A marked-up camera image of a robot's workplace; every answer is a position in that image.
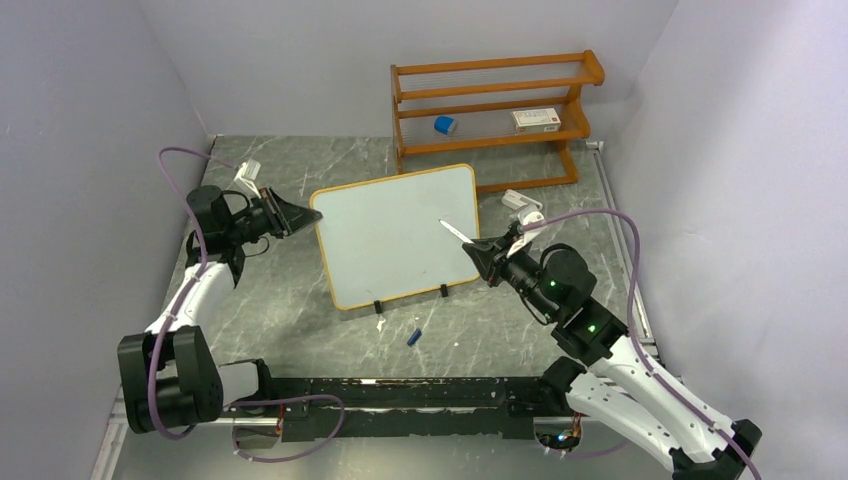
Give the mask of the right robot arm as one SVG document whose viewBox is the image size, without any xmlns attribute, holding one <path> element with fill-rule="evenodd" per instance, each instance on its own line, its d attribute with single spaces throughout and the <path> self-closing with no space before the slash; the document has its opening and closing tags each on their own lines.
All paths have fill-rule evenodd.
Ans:
<svg viewBox="0 0 848 480">
<path fill-rule="evenodd" d="M 550 413 L 569 408 L 603 423 L 657 460 L 674 479 L 738 479 L 762 432 L 732 420 L 687 390 L 646 355 L 628 326 L 592 296 L 597 279 L 566 244 L 539 259 L 515 229 L 463 239 L 489 286 L 509 284 L 535 319 L 551 326 L 563 351 L 542 375 Z"/>
</svg>

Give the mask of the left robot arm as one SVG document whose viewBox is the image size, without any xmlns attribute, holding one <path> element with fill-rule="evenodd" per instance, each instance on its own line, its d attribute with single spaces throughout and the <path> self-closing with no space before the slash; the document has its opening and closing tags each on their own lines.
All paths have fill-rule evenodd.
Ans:
<svg viewBox="0 0 848 480">
<path fill-rule="evenodd" d="M 217 364 L 202 325 L 215 319 L 244 271 L 244 246 L 273 236 L 285 239 L 322 219 L 308 207 L 262 188 L 243 209 L 231 211 L 229 191 L 205 185 L 186 197 L 200 231 L 186 242 L 187 260 L 178 292 L 144 332 L 124 337 L 117 347 L 130 429 L 177 438 L 239 404 L 261 416 L 273 409 L 277 388 L 261 359 Z"/>
</svg>

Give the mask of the white blue whiteboard marker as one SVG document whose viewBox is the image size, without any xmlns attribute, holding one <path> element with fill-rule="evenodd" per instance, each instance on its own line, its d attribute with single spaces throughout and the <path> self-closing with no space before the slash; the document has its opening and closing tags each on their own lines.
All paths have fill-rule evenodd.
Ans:
<svg viewBox="0 0 848 480">
<path fill-rule="evenodd" d="M 444 227 L 444 228 L 445 228 L 448 232 L 450 232 L 452 235 L 454 235 L 455 237 L 457 237 L 457 238 L 458 238 L 461 242 L 466 243 L 466 244 L 471 244 L 471 243 L 472 243 L 472 240 L 471 240 L 468 236 L 466 236 L 464 233 L 462 233 L 461 231 L 459 231 L 456 227 L 454 227 L 453 225 L 451 225 L 449 222 L 447 222 L 447 221 L 445 221 L 445 220 L 440 219 L 440 220 L 439 220 L 439 223 L 440 223 L 440 225 L 441 225 L 441 226 L 443 226 L 443 227 Z"/>
</svg>

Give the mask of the yellow framed whiteboard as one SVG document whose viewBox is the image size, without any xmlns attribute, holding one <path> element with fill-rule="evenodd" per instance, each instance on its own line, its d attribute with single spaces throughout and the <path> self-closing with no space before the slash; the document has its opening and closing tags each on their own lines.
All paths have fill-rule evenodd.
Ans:
<svg viewBox="0 0 848 480">
<path fill-rule="evenodd" d="M 478 278 L 460 233 L 479 234 L 476 178 L 468 164 L 314 192 L 316 233 L 334 306 L 367 307 Z"/>
</svg>

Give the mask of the blue marker cap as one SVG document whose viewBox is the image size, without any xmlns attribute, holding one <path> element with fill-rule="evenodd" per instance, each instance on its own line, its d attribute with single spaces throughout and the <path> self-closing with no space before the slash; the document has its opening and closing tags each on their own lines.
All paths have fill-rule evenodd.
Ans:
<svg viewBox="0 0 848 480">
<path fill-rule="evenodd" d="M 414 346 L 422 336 L 422 330 L 416 329 L 408 338 L 406 344 L 410 347 Z"/>
</svg>

